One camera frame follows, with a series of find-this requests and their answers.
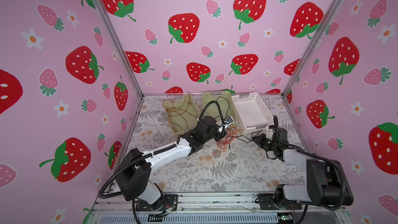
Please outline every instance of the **wall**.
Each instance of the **wall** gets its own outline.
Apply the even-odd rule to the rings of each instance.
[[[137,98],[90,4],[0,0],[2,223],[84,223],[111,174],[104,152],[109,154],[114,143],[123,140],[121,119],[129,125]],[[101,36],[94,34],[96,26]],[[91,52],[104,70],[95,66]],[[122,111],[114,97],[120,76],[127,87]],[[106,91],[103,83],[108,84]],[[82,110],[84,100],[87,111]],[[99,140],[101,133],[105,138]],[[48,159],[55,161],[41,164]]]
[[[283,91],[331,3],[102,1],[144,93]]]
[[[355,223],[398,222],[396,2],[345,0],[292,89],[290,107],[312,151],[344,168]],[[334,118],[317,114],[321,105]]]

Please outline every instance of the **plastic basket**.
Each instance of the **plastic basket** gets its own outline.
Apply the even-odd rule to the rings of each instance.
[[[225,118],[226,116],[232,116],[234,119],[233,123],[237,123],[236,120],[236,112],[234,108],[234,102],[231,98],[231,93],[229,91],[214,91],[214,92],[204,92],[203,96],[203,107],[207,105],[207,103],[211,101],[217,101],[220,105],[222,116]],[[224,97],[228,100],[228,102],[219,97]],[[211,116],[216,119],[216,121],[220,121],[220,113],[218,112],[218,108],[216,104],[211,104],[203,114],[203,116]]]
[[[267,131],[273,116],[258,93],[232,96],[239,126],[244,134]]]
[[[163,107],[166,110],[172,131],[176,136],[196,127],[200,112],[190,95],[168,99],[163,102]]]

